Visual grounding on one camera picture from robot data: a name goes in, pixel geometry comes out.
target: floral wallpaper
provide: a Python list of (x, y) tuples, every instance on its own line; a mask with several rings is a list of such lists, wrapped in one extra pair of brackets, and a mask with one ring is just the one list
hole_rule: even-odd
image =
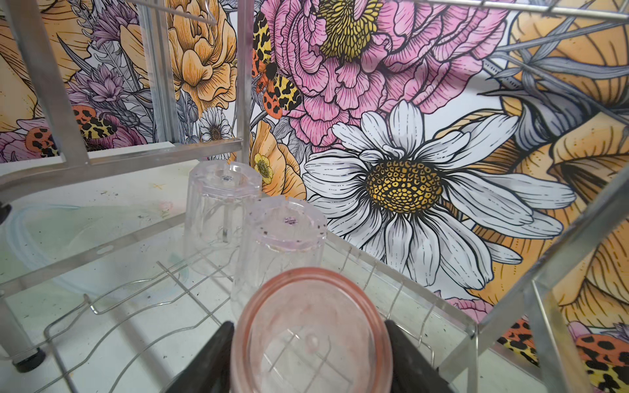
[[(39, 3), (88, 149), (157, 141), (136, 7)], [(231, 138), (238, 2), (165, 3), (218, 21), (167, 17), (181, 142)], [(629, 160), (625, 25), (394, 0), (255, 1), (253, 23), (264, 192), (478, 321)], [(0, 160), (56, 155), (0, 30)], [(599, 392), (629, 392), (627, 240), (623, 222), (554, 289)], [(526, 316), (498, 341), (537, 364)]]

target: wire dish rack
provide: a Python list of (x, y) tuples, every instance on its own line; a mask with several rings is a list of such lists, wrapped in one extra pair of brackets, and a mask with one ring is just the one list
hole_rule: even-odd
[[(172, 255), (174, 240), (183, 234), (183, 220), (180, 214), (98, 248), (109, 250), (111, 245), (140, 239), (128, 248), (150, 245), (158, 248), (154, 253)], [(118, 259), (116, 251), (103, 254), (108, 260)], [(232, 251), (218, 257), (230, 255)], [(212, 254), (203, 250), (178, 262), (172, 258), (169, 262), (135, 261), (146, 264), (152, 274), (114, 285), (98, 297), (84, 294), (82, 302), (43, 329), (43, 340), (34, 348), (46, 348), (53, 356), (23, 379), (15, 380), (22, 384), (19, 391), (164, 391), (218, 327), (235, 320), (230, 307), (233, 279), (223, 272), (233, 261), (221, 263), (216, 258), (214, 248)], [(203, 276), (189, 268), (198, 260), (224, 266)], [(395, 320), (433, 366), (474, 331), (475, 322), (463, 312), (331, 233), (323, 267), (340, 272), (363, 288), (382, 318)], [(267, 359), (272, 367), (282, 357), (298, 356), (295, 348), (301, 340), (299, 332), (285, 337), (285, 347), (273, 353), (275, 358)], [(543, 391), (533, 365), (509, 351), (489, 351), (487, 355), (486, 369), (481, 372), (482, 391), (526, 391), (534, 386), (541, 389), (536, 391)], [(313, 383), (317, 378), (347, 379), (325, 355), (320, 360), (301, 359), (311, 378), (296, 387), (297, 392), (317, 391), (312, 388), (317, 386)], [(496, 367), (502, 373), (497, 374)], [(500, 375), (511, 378), (507, 381)], [(520, 389), (509, 389), (514, 380), (520, 381)], [(465, 391), (465, 379), (456, 380), (453, 387)]]
[[(131, 1), (142, 6), (147, 65), (153, 70), (151, 91), (155, 116), (160, 119), (158, 131), (167, 136), (177, 130), (177, 111), (170, 56), (167, 44), (164, 45), (167, 42), (164, 12), (177, 11), (165, 8), (160, 0)], [(607, 21), (605, 23), (629, 21), (625, 13), (629, 0), (615, 6), (618, 12), (558, 6), (557, 0), (532, 0), (530, 4), (486, 0), (428, 2), (592, 18)], [(0, 176), (0, 220), (4, 221), (7, 216), (11, 219), (10, 214), (16, 214), (9, 214), (12, 205), (18, 206), (20, 201), (41, 191), (47, 192), (40, 194), (42, 200), (46, 200), (53, 189), (62, 186), (82, 184), (83, 187), (89, 182), (94, 187), (96, 180), (107, 183), (116, 175), (141, 177), (142, 171), (157, 167), (160, 168), (157, 175), (165, 177), (172, 165), (193, 159), (228, 152), (240, 152), (241, 159), (248, 156), (251, 23), (237, 26), (237, 138), (181, 146), (156, 143), (140, 152), (118, 150), (115, 154), (88, 154), (81, 135), (76, 132), (75, 116), (37, 3), (35, 0), (0, 0), (0, 5), (18, 42), (38, 104), (63, 154), (62, 159), (37, 160), (31, 167), (21, 167)], [(253, 0), (239, 1), (238, 20), (247, 20), (251, 15)], [(202, 21), (216, 24), (214, 20)], [(86, 193), (84, 189), (77, 192)], [(459, 391), (543, 392), (542, 374), (548, 391), (585, 392), (589, 388), (587, 377), (552, 288), (629, 215), (627, 194), (629, 169), (625, 168), (479, 324), (429, 290), (331, 233), (323, 266), (341, 272), (364, 288), (383, 318), (395, 320), (416, 340), (426, 358), (438, 365), (440, 375)], [(174, 251), (181, 243), (182, 222), (181, 215), (158, 220), (2, 282), (0, 329), (5, 336), (0, 335), (0, 340), (4, 339), (3, 347), (9, 355), (4, 359), (20, 362), (32, 356), (38, 346), (53, 355), (34, 371), (22, 375), (16, 375), (10, 362), (3, 363), (0, 377), (3, 383), (8, 381), (10, 391), (159, 392), (167, 387), (219, 324), (233, 320), (228, 306), (230, 278), (221, 269), (209, 277), (189, 269), (194, 258), (211, 259), (210, 256), (199, 254), (192, 260), (177, 257), (182, 255)], [(134, 258), (120, 254), (128, 250), (135, 250)], [(96, 288), (85, 288), (81, 292), (87, 293), (84, 296), (55, 297), (47, 293), (53, 289), (50, 280), (72, 283), (78, 273), (84, 278), (90, 274), (98, 278), (102, 273), (99, 268), (103, 266), (127, 274), (108, 282), (111, 287), (100, 293), (88, 293), (96, 292)], [(71, 306), (57, 307), (55, 300), (63, 301), (64, 305), (71, 303)], [(33, 316), (35, 322), (28, 324), (31, 337), (13, 315), (28, 309), (27, 306), (38, 310)], [(535, 337), (541, 372), (496, 344), (496, 339), (524, 314), (529, 317)], [(42, 333), (33, 334), (34, 327)], [(291, 345), (300, 340), (296, 333), (287, 337), (287, 349), (280, 351), (272, 364), (281, 361), (281, 356), (289, 353)], [(334, 374), (334, 365), (321, 360), (319, 364), (309, 365), (313, 369), (311, 381), (323, 377), (323, 369), (331, 370), (328, 377)], [(312, 383), (307, 383), (303, 390), (312, 389), (311, 386)]]

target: yellow flower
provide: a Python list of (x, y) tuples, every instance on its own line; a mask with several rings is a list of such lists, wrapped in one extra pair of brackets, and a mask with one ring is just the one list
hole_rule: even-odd
[[(199, 115), (208, 107), (226, 109), (236, 99), (236, 32), (217, 0), (168, 0), (168, 6), (206, 18), (201, 3), (217, 20), (216, 26), (182, 16), (168, 17), (168, 40), (172, 62), (175, 98), (181, 90), (190, 93)], [(146, 75), (146, 60), (140, 27), (120, 29), (123, 48), (131, 61)]]
[(271, 163), (268, 157), (260, 153), (256, 154), (253, 158), (253, 168), (262, 175), (262, 182), (264, 184), (271, 184), (271, 180), (273, 180), (273, 169), (271, 169)]
[[(561, 0), (559, 7), (579, 8), (589, 3), (589, 0)], [(587, 9), (596, 11), (618, 11), (621, 2), (609, 0), (595, 0)], [(565, 21), (565, 17), (548, 18), (542, 14), (521, 13), (513, 22), (509, 43), (527, 42), (547, 36), (552, 30)], [(576, 18), (568, 28), (573, 31), (602, 23), (595, 19)], [(626, 66), (629, 61), (629, 26), (622, 25), (611, 29), (596, 31), (562, 40), (547, 57), (569, 58), (584, 64)], [(534, 55), (540, 47), (529, 48)], [(511, 56), (521, 60), (517, 52)], [(588, 77), (551, 72), (556, 78), (576, 87), (583, 93), (606, 106), (614, 106), (621, 99), (627, 83), (627, 76), (615, 78), (592, 79)], [(521, 80), (521, 73), (515, 75)], [(512, 97), (503, 98), (503, 106), (509, 114), (520, 115), (522, 106), (520, 100)]]
[[(472, 113), (437, 137), (493, 112)], [(525, 174), (570, 185), (577, 194), (570, 206), (540, 210), (559, 220), (565, 230), (629, 162), (629, 138), (625, 138), (624, 129), (619, 121), (599, 113), (556, 142), (530, 153), (518, 149), (513, 140), (508, 140), (483, 161), (474, 164), (474, 168), (494, 174)], [(508, 247), (522, 256), (518, 265), (494, 262), (494, 279), (481, 290), (468, 290), (490, 304), (500, 301), (560, 238), (513, 238), (480, 226), (473, 231), (481, 238)], [(625, 246), (628, 243), (629, 221), (625, 220), (555, 286), (553, 292), (566, 321), (613, 328), (614, 323), (629, 319), (629, 252)]]
[[(89, 9), (92, 2), (83, 0)], [(57, 58), (59, 71), (64, 81), (79, 70), (65, 50), (61, 47), (57, 35), (82, 58), (90, 57), (87, 52), (90, 38), (79, 25), (78, 17), (72, 12), (67, 0), (37, 0), (44, 26), (50, 37), (52, 50)], [(18, 119), (31, 119), (43, 116), (37, 106), (37, 97), (31, 85), (24, 61), (13, 38), (11, 27), (0, 10), (0, 132), (13, 131)]]
[(262, 191), (270, 196), (306, 199), (306, 186), (299, 176), (297, 160), (288, 146), (277, 142), (270, 130), (271, 126), (265, 121), (258, 123), (249, 154), (249, 165), (262, 175)]

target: pink peony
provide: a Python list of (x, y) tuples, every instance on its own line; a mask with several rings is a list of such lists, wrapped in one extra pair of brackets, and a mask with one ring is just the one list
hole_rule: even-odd
[(273, 61), (303, 94), (286, 113), (319, 152), (331, 126), (401, 100), (432, 113), (458, 96), (502, 38), (507, 11), (380, 0), (266, 0)]

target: upside-down cup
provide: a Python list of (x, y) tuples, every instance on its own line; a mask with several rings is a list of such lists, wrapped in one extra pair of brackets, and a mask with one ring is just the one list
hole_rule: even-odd
[(245, 210), (260, 197), (262, 176), (242, 163), (199, 162), (189, 174), (184, 253), (195, 271), (233, 275)]
[(231, 344), (233, 393), (388, 393), (387, 329), (367, 295), (323, 268), (266, 282), (240, 316)]
[(231, 288), (237, 318), (262, 284), (292, 268), (319, 267), (327, 234), (321, 211), (284, 196), (256, 199), (245, 215), (242, 246)]

